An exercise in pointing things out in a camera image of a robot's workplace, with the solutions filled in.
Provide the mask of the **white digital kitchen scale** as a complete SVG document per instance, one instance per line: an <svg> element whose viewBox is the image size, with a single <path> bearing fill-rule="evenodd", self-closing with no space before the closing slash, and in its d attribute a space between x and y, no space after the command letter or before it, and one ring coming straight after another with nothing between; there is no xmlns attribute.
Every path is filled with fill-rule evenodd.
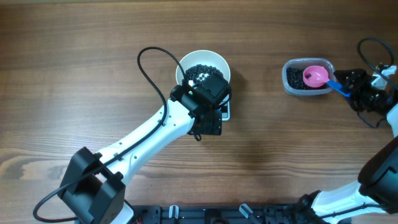
<svg viewBox="0 0 398 224"><path fill-rule="evenodd" d="M221 107L218 108L218 111L221 112L222 121L228 121L231 117L230 114L230 102L228 101L229 96L225 98L225 101L221 103Z"/></svg>

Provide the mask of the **black beans in container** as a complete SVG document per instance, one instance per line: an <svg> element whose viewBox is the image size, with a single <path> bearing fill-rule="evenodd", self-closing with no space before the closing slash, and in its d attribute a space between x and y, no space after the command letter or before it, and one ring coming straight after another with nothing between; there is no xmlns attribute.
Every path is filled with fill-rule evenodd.
<svg viewBox="0 0 398 224"><path fill-rule="evenodd" d="M326 88L326 84L317 88L306 85L303 81L302 69L288 67L286 69L286 77L290 87L296 90L322 90Z"/></svg>

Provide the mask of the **pink scoop blue handle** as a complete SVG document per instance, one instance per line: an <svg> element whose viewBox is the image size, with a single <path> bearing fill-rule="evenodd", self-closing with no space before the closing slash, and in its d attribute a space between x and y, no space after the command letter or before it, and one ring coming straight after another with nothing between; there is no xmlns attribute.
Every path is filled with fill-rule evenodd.
<svg viewBox="0 0 398 224"><path fill-rule="evenodd" d="M307 67L303 71L303 81L307 86L312 88L318 88L327 84L344 97L351 96L351 93L343 90L343 86L340 83L330 80L327 70L321 66L313 65Z"/></svg>

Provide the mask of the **white bowl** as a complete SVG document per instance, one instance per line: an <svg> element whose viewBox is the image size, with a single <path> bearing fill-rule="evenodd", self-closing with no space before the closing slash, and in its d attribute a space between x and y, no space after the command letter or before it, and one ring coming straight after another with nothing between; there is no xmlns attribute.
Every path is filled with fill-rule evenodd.
<svg viewBox="0 0 398 224"><path fill-rule="evenodd" d="M216 67L223 74L223 78L227 82L230 81L231 71L229 65L218 53L210 50L196 50L184 56L180 61L184 71L198 64Z"/></svg>

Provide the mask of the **black beans in bowl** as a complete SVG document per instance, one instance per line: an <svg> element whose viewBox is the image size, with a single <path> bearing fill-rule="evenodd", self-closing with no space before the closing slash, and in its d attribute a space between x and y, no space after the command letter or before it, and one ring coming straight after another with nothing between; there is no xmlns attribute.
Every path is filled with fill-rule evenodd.
<svg viewBox="0 0 398 224"><path fill-rule="evenodd" d="M223 78L223 74L221 73L221 71L218 70L216 67L213 67L213 66L207 66L207 65L198 64L198 65L195 65L193 67L190 67L188 70L185 71L185 74L186 74L186 77L188 78L188 81L191 80L191 76L196 75L196 74L201 74L201 73L209 74L208 79L213 77L213 76L217 76L217 77Z"/></svg>

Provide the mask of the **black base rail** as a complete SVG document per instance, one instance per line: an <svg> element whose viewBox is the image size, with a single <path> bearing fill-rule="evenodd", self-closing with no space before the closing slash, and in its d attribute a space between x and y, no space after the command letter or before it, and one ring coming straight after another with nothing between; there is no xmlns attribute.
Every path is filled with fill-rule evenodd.
<svg viewBox="0 0 398 224"><path fill-rule="evenodd" d="M316 224L326 221L296 204L234 207L133 206L133 224Z"/></svg>

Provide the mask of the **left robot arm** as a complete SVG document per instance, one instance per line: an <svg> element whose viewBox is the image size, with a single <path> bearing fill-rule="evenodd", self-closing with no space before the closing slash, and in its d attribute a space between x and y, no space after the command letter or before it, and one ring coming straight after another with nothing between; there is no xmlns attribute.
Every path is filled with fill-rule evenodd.
<svg viewBox="0 0 398 224"><path fill-rule="evenodd" d="M181 136L201 141L203 135L221 135L219 107L230 95L229 81L219 75L177 85L155 115L119 142L96 153L86 147L74 153L58 197L81 223L127 223L133 211L125 191L139 169Z"/></svg>

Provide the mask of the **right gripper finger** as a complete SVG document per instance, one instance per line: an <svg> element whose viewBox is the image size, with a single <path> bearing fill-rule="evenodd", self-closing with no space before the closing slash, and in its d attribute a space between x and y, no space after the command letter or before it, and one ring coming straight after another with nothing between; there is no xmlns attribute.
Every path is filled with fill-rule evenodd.
<svg viewBox="0 0 398 224"><path fill-rule="evenodd" d="M361 68L336 70L334 76L344 89L358 89L367 81L367 73Z"/></svg>
<svg viewBox="0 0 398 224"><path fill-rule="evenodd" d="M349 97L345 97L345 100L347 101L347 103L349 104L349 106L351 107L351 109L353 111L360 111L361 110L360 103L358 102L358 100L356 99L356 97L354 95L350 95Z"/></svg>

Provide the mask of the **clear plastic container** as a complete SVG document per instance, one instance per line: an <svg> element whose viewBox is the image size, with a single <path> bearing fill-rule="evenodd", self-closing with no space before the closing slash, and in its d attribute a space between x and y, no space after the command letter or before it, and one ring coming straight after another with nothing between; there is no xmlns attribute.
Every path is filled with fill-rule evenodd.
<svg viewBox="0 0 398 224"><path fill-rule="evenodd" d="M328 74L329 74L329 79L334 80L335 82L337 79L334 76L335 68L331 62L329 62L327 59L324 58L296 58L289 60L283 67L282 69L282 82L284 84L284 90L286 93L290 95L295 95L295 96L313 96L313 95L323 95L326 93L331 92L333 89L330 88L328 85L326 85L325 89L322 90L296 90L290 87L287 81L286 77L286 69L288 67L292 68L298 68L305 70L309 66L321 66L324 67Z"/></svg>

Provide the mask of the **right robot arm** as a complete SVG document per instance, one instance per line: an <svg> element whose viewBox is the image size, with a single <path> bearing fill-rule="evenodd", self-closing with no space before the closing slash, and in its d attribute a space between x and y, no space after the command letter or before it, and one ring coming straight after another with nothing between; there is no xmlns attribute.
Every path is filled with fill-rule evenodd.
<svg viewBox="0 0 398 224"><path fill-rule="evenodd" d="M337 70L334 76L355 112L381 115L397 135L396 89L378 89L363 69ZM364 165L356 181L335 190L304 195L292 219L295 223L339 223L365 213L397 213L397 138Z"/></svg>

